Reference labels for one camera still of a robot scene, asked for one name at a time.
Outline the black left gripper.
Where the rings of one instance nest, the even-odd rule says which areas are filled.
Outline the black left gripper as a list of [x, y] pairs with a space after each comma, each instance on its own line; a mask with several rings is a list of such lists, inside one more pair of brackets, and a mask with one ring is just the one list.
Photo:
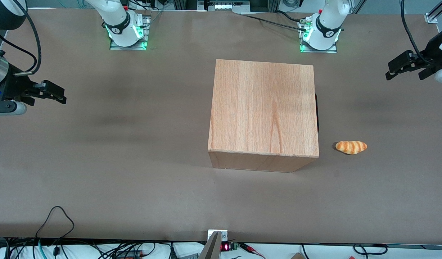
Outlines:
[[[442, 33], [431, 39], [421, 54], [432, 65], [425, 67], [423, 71], [419, 72], [419, 79], [425, 80], [433, 75], [435, 80], [442, 80]], [[413, 51], [404, 51], [388, 62], [388, 71], [385, 74], [385, 78], [389, 81], [402, 73], [421, 69], [421, 66], [416, 64], [417, 59], [418, 56]]]

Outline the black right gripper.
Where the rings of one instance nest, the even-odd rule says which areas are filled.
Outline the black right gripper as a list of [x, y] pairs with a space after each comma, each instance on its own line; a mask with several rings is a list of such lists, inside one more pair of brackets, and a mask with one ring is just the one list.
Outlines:
[[64, 88], [57, 84], [43, 80], [40, 83], [31, 81], [28, 76], [15, 77], [14, 72], [20, 72], [20, 69], [9, 69], [7, 75], [0, 81], [0, 98], [3, 100], [15, 100], [33, 106], [34, 98], [50, 99], [57, 101], [63, 105], [66, 104], [67, 98], [64, 96]]

